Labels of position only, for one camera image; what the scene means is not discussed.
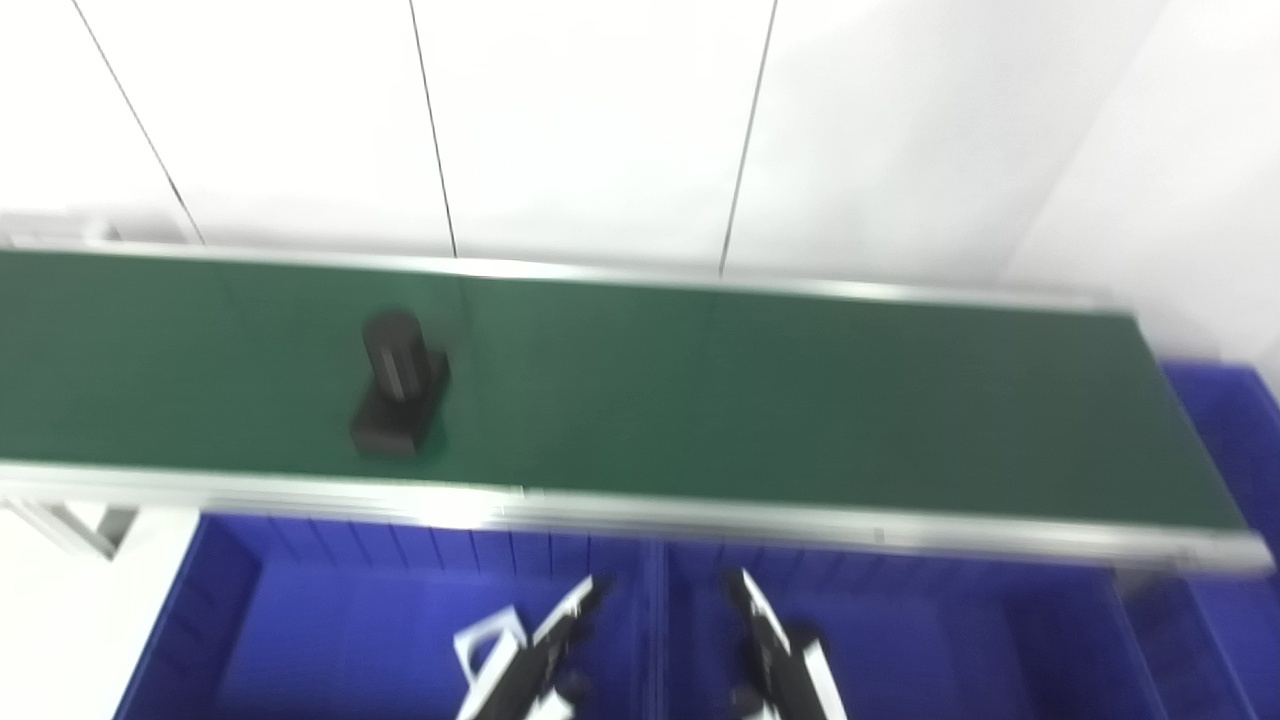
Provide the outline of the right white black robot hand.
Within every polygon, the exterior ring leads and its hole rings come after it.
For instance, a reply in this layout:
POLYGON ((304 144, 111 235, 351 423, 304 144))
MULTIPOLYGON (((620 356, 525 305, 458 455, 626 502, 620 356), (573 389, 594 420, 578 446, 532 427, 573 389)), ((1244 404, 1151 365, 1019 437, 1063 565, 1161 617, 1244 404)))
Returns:
POLYGON ((824 632, 812 623, 783 623, 746 569, 726 568, 721 579, 748 629, 746 680, 730 692, 733 717, 847 719, 824 632))

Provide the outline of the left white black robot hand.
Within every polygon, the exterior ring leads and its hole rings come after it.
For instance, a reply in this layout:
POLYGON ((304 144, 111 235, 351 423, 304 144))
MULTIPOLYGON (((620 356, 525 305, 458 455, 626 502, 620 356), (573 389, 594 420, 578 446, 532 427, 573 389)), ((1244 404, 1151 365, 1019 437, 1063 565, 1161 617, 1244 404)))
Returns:
POLYGON ((581 671, 562 671, 570 650, 590 634, 589 620, 611 592, 611 574, 589 574, 527 632, 507 606, 453 635, 467 691, 457 719, 575 719, 591 689, 581 671))

